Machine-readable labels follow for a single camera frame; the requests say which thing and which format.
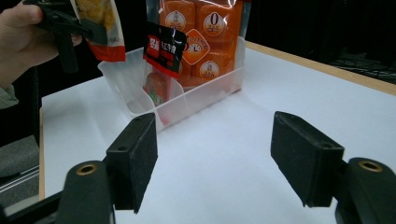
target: sleeve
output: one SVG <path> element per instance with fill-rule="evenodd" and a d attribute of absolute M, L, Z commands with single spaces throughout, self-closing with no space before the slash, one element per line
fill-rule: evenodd
<path fill-rule="evenodd" d="M 14 86 L 9 86 L 3 90 L 0 88 L 0 109 L 5 109 L 17 105 L 19 100 L 15 97 Z"/>

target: white table surface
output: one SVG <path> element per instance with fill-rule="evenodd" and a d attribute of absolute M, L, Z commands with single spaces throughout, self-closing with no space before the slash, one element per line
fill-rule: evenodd
<path fill-rule="evenodd" d="M 43 98 L 45 196 L 99 160 L 127 125 L 103 77 Z M 247 49 L 241 91 L 158 133 L 159 158 L 137 215 L 117 223 L 335 223 L 303 207 L 270 155 L 274 113 L 297 115 L 346 148 L 396 170 L 396 97 Z"/>

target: snack bag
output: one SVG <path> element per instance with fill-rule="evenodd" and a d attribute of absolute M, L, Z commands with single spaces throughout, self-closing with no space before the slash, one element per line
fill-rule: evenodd
<path fill-rule="evenodd" d="M 102 45 L 87 39 L 96 59 L 105 62 L 125 61 L 125 45 L 114 0 L 71 0 L 71 3 L 79 19 L 106 27 L 107 44 Z"/>
<path fill-rule="evenodd" d="M 185 91 L 234 70 L 237 41 L 245 37 L 250 2 L 147 0 L 149 21 L 187 35 L 177 80 Z"/>
<path fill-rule="evenodd" d="M 169 100 L 171 78 L 178 78 L 187 37 L 173 28 L 152 22 L 147 24 L 148 40 L 144 47 L 146 84 L 143 90 L 155 106 Z"/>

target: human hand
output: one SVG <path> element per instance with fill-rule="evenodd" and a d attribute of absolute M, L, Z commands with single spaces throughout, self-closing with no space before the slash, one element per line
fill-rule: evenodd
<path fill-rule="evenodd" d="M 0 14 L 1 88 L 8 88 L 30 67 L 58 55 L 52 34 L 35 26 L 42 20 L 40 7 L 22 3 Z M 81 40 L 80 35 L 72 35 L 74 45 Z"/>

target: plastic tray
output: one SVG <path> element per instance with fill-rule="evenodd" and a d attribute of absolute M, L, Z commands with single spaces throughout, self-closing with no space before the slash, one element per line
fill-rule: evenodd
<path fill-rule="evenodd" d="M 159 132 L 240 90 L 243 83 L 244 64 L 245 40 L 240 37 L 235 54 L 235 70 L 187 92 L 184 92 L 183 88 L 172 80 L 170 100 L 159 106 L 154 106 L 151 98 L 143 90 L 146 82 L 144 77 L 146 61 L 143 59 L 143 48 L 128 52 L 125 62 L 101 62 L 98 68 L 119 100 L 123 113 L 133 119 L 142 114 L 154 112 L 157 132 Z"/>

